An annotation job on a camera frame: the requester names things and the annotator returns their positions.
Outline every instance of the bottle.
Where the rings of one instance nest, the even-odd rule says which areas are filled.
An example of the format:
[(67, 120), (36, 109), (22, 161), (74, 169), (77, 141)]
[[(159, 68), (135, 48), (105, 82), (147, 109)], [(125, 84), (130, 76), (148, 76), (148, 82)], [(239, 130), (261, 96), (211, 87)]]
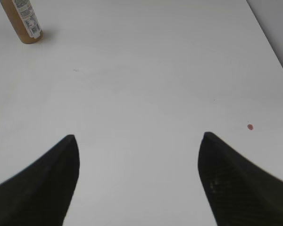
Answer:
[(29, 0), (0, 0), (19, 39), (25, 44), (39, 41), (43, 31)]

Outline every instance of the stain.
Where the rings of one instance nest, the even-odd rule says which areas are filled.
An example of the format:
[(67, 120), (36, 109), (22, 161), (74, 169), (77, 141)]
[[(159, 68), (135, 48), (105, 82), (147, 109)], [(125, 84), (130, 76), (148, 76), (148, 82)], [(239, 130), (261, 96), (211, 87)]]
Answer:
[(248, 128), (249, 130), (253, 130), (253, 129), (254, 129), (254, 126), (253, 126), (252, 124), (248, 124), (248, 125), (247, 125), (247, 128)]

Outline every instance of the white surface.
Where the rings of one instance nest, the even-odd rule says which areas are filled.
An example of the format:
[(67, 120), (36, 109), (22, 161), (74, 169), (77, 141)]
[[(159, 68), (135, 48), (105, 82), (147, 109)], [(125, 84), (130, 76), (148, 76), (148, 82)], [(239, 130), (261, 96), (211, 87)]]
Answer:
[(283, 66), (283, 0), (248, 0)]
[(283, 179), (283, 70), (247, 2), (32, 4), (35, 45), (0, 9), (0, 182), (75, 134), (65, 226), (216, 225), (197, 171), (205, 131)]

